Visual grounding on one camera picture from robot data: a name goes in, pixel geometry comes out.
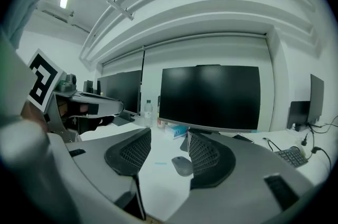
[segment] water bottle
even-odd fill
[[[153,106],[150,100],[147,100],[147,104],[144,106],[144,124],[145,127],[152,127],[153,120],[152,120],[152,112]]]
[[[157,99],[157,128],[164,128],[165,127],[165,123],[163,121],[161,121],[160,118],[159,118],[159,105],[160,105],[160,101],[161,101],[161,97],[158,96],[158,99]]]

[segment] computer monitor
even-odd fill
[[[104,96],[121,100],[124,112],[115,117],[113,123],[123,125],[134,121],[130,115],[139,115],[140,87],[142,71],[132,71],[114,74],[98,79]]]
[[[83,92],[93,93],[93,82],[91,80],[87,80],[83,83]]]
[[[311,98],[307,122],[314,124],[322,115],[324,100],[324,81],[311,75]]]
[[[159,117],[216,131],[257,129],[258,67],[196,66],[163,69]]]
[[[300,126],[306,125],[309,108],[310,101],[291,102],[287,128],[292,129],[293,124],[295,124],[294,130],[299,131]]]

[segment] white desk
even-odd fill
[[[118,135],[127,131],[144,128],[143,119],[122,126],[110,124],[98,127],[81,135],[83,141]],[[180,150],[184,137],[170,139],[156,121],[152,127],[152,149],[139,172],[140,191],[146,213],[158,220],[167,220],[188,198],[190,180],[193,175],[180,176],[171,162],[177,156],[190,159],[187,152]]]
[[[166,221],[188,198],[190,180],[193,178],[193,175],[181,177],[177,174],[171,162],[171,159],[177,156],[184,156],[190,160],[188,153],[180,150],[184,138],[169,139],[165,136],[162,129],[157,128],[156,121],[153,121],[153,125],[152,149],[139,173],[140,191],[146,213],[156,219]],[[98,127],[95,131],[83,133],[81,139],[87,141],[108,137],[143,127],[143,119],[136,118],[135,122],[122,126],[110,124]],[[308,130],[300,133],[292,130],[283,130],[278,132],[243,134],[243,136],[253,139],[255,144],[269,150],[267,141],[262,138],[270,138],[281,150],[284,150],[295,146],[297,138],[303,139],[307,132]],[[338,129],[331,127],[330,131],[326,134],[315,134],[315,146],[323,148],[330,156],[332,165],[334,165],[337,157],[336,152],[338,151]],[[307,136],[307,146],[304,147],[307,157],[310,155],[311,149],[312,134],[309,133]],[[297,168],[297,170],[314,185],[317,185],[326,180],[328,167],[327,157],[323,152],[318,151],[309,159],[307,164]]]

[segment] cable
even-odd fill
[[[274,149],[271,147],[271,145],[270,145],[270,143],[269,143],[269,140],[267,140],[267,142],[268,142],[268,145],[269,145],[271,151],[274,151]]]
[[[291,146],[290,148],[296,148],[298,151],[301,151],[301,149],[299,149],[297,146]]]
[[[313,132],[315,132],[315,133],[317,133],[317,134],[324,134],[324,133],[327,133],[327,132],[330,130],[331,126],[334,125],[333,122],[334,122],[334,120],[336,120],[336,118],[338,118],[338,115],[337,115],[336,117],[333,118],[333,120],[332,120],[332,122],[331,122],[330,124],[326,124],[326,125],[329,125],[329,127],[328,127],[328,129],[327,129],[325,132],[316,132],[316,131],[314,131],[314,130],[313,130]]]
[[[307,140],[306,140],[306,139],[307,139],[307,135],[308,135],[309,133],[310,133],[310,131],[306,133],[305,138],[302,140],[302,142],[301,142],[301,145],[302,145],[302,146],[306,146],[306,144],[307,144]]]
[[[143,79],[143,68],[144,68],[144,57],[146,56],[146,50],[143,50],[143,58],[142,58],[142,69],[141,69],[141,85]]]
[[[279,149],[279,147],[274,143],[274,142],[272,142],[270,139],[268,139],[267,140],[268,141],[268,144],[269,144],[269,142],[271,142],[272,144],[274,144],[274,146],[277,148],[277,149]]]
[[[313,149],[311,150],[311,153],[316,153],[317,151],[323,151],[323,153],[327,156],[328,158],[328,162],[330,163],[330,170],[331,170],[331,159],[330,157],[328,156],[328,154],[325,152],[325,150],[323,150],[322,148],[320,147],[313,147]]]
[[[312,133],[312,150],[313,150],[313,148],[315,147],[315,133],[313,133],[313,129],[312,129],[311,125],[309,125],[309,128],[310,128],[310,131]],[[312,150],[311,150],[311,155],[307,158],[307,160],[309,160],[311,158],[311,156],[313,154]]]

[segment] computer mouse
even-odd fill
[[[171,162],[180,176],[187,177],[193,173],[192,163],[184,156],[174,157]]]

